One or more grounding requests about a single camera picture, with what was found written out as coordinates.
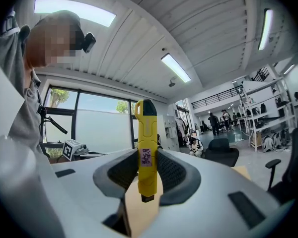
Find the purple label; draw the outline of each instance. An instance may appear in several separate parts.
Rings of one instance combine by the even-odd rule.
[[[140,149],[140,161],[142,167],[152,167],[151,149]]]

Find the fluorescent light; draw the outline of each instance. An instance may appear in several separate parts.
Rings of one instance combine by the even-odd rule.
[[[175,74],[177,74],[183,80],[184,83],[191,80],[188,74],[184,71],[184,69],[170,54],[166,54],[163,58],[161,58],[161,61],[170,69],[172,69],[175,72]]]
[[[116,17],[115,14],[95,6],[71,0],[35,0],[34,13],[53,13],[69,10],[80,18],[109,27]]]
[[[260,39],[260,43],[259,43],[259,47],[258,47],[259,50],[263,50],[267,44],[269,32],[272,27],[272,22],[273,22],[273,10],[268,9],[265,12],[262,37]]]
[[[292,64],[290,67],[289,67],[289,69],[288,70],[286,70],[285,72],[284,72],[284,74],[287,74],[293,67],[294,67],[295,65],[294,64]]]

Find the tree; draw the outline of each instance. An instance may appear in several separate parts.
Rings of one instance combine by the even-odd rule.
[[[50,155],[51,158],[57,158],[62,155],[62,148],[46,148],[46,153]]]
[[[70,96],[69,91],[60,90],[60,89],[52,89],[51,97],[50,97],[50,107],[57,108],[59,103],[64,103]]]
[[[135,108],[135,103],[131,103],[131,108],[132,110],[134,110]],[[117,107],[116,110],[121,113],[121,114],[127,114],[128,112],[128,102],[127,101],[119,101],[117,103]]]

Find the white shelving unit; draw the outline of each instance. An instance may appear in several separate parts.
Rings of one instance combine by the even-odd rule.
[[[274,89],[276,89],[276,92],[272,96],[269,96],[260,102],[249,103],[250,95],[252,95],[256,92],[262,91],[265,88],[272,87],[272,86],[276,86],[276,87],[274,87]],[[276,98],[278,96],[280,96],[282,101],[287,101],[288,103],[284,104],[278,108],[276,107],[276,109],[268,110],[267,112],[264,112],[262,114],[258,114],[258,115],[253,114],[252,108],[254,108],[255,106],[260,105],[270,99]],[[297,118],[294,113],[294,103],[292,102],[291,98],[289,98],[289,96],[287,94],[287,85],[286,85],[286,82],[283,77],[277,78],[269,83],[266,83],[265,85],[254,88],[250,91],[243,91],[243,93],[240,94],[240,103],[242,105],[244,114],[247,114],[247,112],[246,112],[247,109],[249,109],[251,112],[251,115],[247,116],[245,118],[245,125],[246,125],[246,131],[247,131],[246,133],[249,135],[249,145],[255,148],[255,152],[257,151],[258,147],[262,146],[262,143],[260,143],[260,144],[257,143],[257,133],[258,132],[261,132],[267,128],[276,126],[283,122],[288,122],[288,126],[289,126],[289,124],[291,124],[291,122],[293,122],[294,127],[296,126]],[[284,110],[284,113],[285,113],[284,117],[272,120],[272,121],[268,122],[267,124],[265,124],[261,128],[256,128],[255,120],[258,120],[259,118],[267,116],[271,113],[275,113],[276,111],[281,110],[281,109]]]
[[[172,116],[157,116],[157,132],[163,149],[180,151],[176,122]]]

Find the sky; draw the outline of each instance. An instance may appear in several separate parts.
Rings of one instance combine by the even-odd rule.
[[[77,92],[70,91],[69,98],[64,103],[60,103],[58,105],[58,108],[74,109],[76,97],[77,97]],[[118,111],[116,110],[116,107],[119,101],[121,100],[98,96],[98,95],[81,93],[79,96],[77,108],[85,109],[85,110],[96,110],[96,111],[103,111],[103,112],[118,113]]]

